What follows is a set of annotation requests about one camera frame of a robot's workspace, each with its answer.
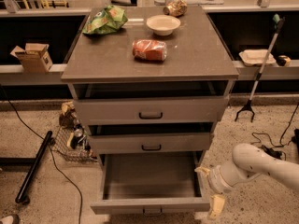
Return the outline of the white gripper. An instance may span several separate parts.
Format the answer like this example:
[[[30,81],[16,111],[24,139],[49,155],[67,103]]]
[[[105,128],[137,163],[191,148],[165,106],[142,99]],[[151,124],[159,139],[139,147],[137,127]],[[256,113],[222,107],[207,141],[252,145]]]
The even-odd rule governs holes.
[[[217,165],[211,170],[206,167],[196,167],[196,173],[208,176],[209,186],[217,193],[210,197],[210,209],[208,217],[216,219],[222,212],[225,205],[224,193],[229,193],[239,181],[237,167],[232,161],[227,161],[222,165]]]

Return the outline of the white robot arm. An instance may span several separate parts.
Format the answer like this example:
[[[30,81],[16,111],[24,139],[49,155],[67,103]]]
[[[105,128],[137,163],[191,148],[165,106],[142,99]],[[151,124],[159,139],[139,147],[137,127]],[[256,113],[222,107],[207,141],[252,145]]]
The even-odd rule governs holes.
[[[210,197],[209,219],[216,219],[222,212],[226,193],[240,183],[250,182],[259,175],[267,175],[289,189],[299,191],[299,165],[267,154],[262,148],[242,143],[233,147],[231,159],[212,169],[198,166],[214,194]]]

